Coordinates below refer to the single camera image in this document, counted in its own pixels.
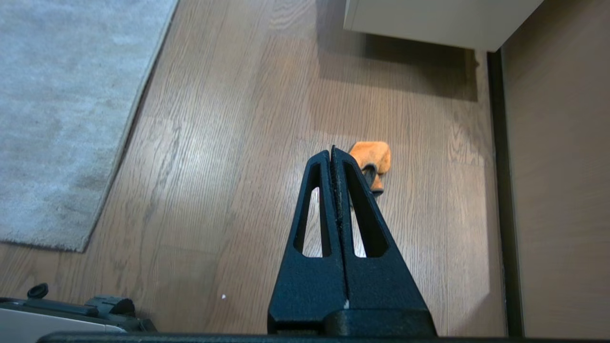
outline orange cloth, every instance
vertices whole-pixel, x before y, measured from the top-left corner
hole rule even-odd
[[[354,157],[363,172],[367,172],[365,170],[367,167],[375,169],[375,178],[370,185],[371,191],[373,193],[383,192],[383,184],[379,175],[387,173],[392,165],[390,146],[386,142],[356,142],[350,155]]]

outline wall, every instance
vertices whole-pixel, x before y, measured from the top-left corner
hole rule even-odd
[[[610,338],[610,1],[545,1],[503,46],[529,337]]]

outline floor plank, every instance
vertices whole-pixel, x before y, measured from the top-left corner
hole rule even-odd
[[[45,281],[163,331],[264,333],[307,159],[385,140],[379,207],[437,331],[503,335],[485,55],[347,32],[343,10],[182,1],[87,251],[2,244],[1,294]]]

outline white cabinet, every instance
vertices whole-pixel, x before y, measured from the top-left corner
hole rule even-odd
[[[347,0],[343,28],[496,51],[542,0]]]

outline gray rug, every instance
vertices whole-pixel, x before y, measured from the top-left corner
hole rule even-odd
[[[0,240],[84,250],[175,7],[0,1]]]

